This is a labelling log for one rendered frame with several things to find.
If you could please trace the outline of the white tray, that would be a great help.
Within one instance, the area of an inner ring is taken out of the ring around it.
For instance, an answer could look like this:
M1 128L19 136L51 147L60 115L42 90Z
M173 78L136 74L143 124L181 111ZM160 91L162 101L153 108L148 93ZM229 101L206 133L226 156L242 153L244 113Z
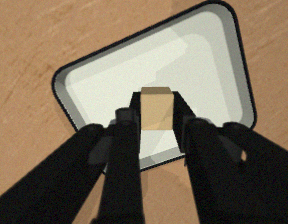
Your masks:
M52 93L75 132L108 127L142 87L178 91L215 126L254 129L257 111L236 12L206 0L58 68ZM141 130L140 172L185 158L172 130Z

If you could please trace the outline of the tan block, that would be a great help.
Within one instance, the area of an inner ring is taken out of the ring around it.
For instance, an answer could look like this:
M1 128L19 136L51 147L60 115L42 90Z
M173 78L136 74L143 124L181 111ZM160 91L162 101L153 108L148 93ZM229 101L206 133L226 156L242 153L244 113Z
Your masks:
M172 130L174 94L169 87L141 88L141 130Z

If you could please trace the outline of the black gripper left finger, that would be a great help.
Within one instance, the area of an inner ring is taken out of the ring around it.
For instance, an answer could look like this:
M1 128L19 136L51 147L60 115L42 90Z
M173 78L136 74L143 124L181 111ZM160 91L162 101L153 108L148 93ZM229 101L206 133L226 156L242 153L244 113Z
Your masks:
M0 224L72 224L106 165L97 217L90 224L145 224L140 95L133 92L129 107L116 109L108 127L83 126L5 191Z

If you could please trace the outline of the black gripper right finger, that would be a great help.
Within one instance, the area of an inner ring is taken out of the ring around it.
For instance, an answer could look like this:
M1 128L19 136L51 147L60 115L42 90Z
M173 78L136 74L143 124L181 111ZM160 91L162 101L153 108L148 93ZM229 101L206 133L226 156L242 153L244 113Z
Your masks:
M238 122L217 127L172 93L199 224L288 224L288 150Z

